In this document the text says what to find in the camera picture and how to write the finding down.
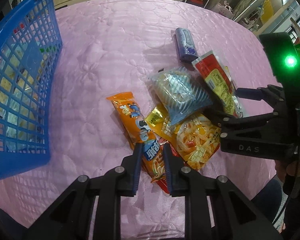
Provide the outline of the yellow noodle snack pack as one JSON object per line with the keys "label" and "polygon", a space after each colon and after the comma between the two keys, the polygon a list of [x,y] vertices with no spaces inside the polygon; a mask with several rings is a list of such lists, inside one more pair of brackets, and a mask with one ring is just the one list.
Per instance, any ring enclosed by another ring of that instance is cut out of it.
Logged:
{"label": "yellow noodle snack pack", "polygon": [[173,125],[163,104],[158,104],[146,122],[159,137],[170,142],[185,163],[200,170],[219,149],[221,129],[202,113],[194,113]]}

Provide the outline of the red yellow snack pouch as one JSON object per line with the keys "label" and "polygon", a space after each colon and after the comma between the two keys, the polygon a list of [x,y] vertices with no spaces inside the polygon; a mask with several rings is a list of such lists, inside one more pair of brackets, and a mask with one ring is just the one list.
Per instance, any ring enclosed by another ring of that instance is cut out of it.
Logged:
{"label": "red yellow snack pouch", "polygon": [[226,114],[237,118],[244,116],[244,110],[238,97],[227,66],[211,50],[192,61],[192,65],[203,77],[209,88],[219,97]]}

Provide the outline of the small red snack packet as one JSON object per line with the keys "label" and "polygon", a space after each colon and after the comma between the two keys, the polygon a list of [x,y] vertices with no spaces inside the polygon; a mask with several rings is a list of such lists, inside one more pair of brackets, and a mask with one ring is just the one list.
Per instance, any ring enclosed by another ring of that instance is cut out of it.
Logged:
{"label": "small red snack packet", "polygon": [[183,159],[169,141],[160,139],[159,145],[164,161],[164,185],[166,192],[172,197],[180,197],[185,191],[185,182],[179,174],[184,165]]}

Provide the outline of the orange cartoon snack pack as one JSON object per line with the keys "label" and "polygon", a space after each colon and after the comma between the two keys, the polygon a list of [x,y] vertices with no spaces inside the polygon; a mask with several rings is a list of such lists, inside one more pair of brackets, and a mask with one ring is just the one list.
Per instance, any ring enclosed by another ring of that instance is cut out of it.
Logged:
{"label": "orange cartoon snack pack", "polygon": [[140,106],[132,92],[123,92],[107,97],[126,129],[132,145],[143,143],[143,164],[153,182],[165,178],[162,148],[144,119]]}

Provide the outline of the pink gift bag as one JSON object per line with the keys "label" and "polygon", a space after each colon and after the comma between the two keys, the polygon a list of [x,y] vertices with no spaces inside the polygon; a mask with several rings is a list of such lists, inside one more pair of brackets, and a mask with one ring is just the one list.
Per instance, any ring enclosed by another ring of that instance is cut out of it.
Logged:
{"label": "pink gift bag", "polygon": [[234,16],[232,8],[227,1],[224,1],[223,4],[217,3],[211,10],[229,19],[232,19]]}

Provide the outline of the pink quilted tablecloth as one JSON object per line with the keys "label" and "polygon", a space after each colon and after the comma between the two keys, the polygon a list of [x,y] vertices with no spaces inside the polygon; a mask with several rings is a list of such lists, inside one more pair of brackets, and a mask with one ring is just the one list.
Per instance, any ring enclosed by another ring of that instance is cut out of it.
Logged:
{"label": "pink quilted tablecloth", "polygon": [[146,82],[180,66],[173,33],[189,29],[200,55],[214,51],[236,87],[275,78],[256,36],[236,22],[172,0],[92,0],[56,11],[63,48],[49,110],[50,162],[0,180],[0,208],[30,226],[80,175],[98,177],[132,150],[108,96],[132,92],[154,107]]}

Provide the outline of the blue plastic basket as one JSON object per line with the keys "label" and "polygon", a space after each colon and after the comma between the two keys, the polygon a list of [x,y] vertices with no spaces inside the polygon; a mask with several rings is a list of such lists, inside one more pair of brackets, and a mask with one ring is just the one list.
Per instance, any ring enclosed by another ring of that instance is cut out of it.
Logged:
{"label": "blue plastic basket", "polygon": [[49,102],[62,45],[53,0],[25,0],[0,22],[0,180],[50,160]]}

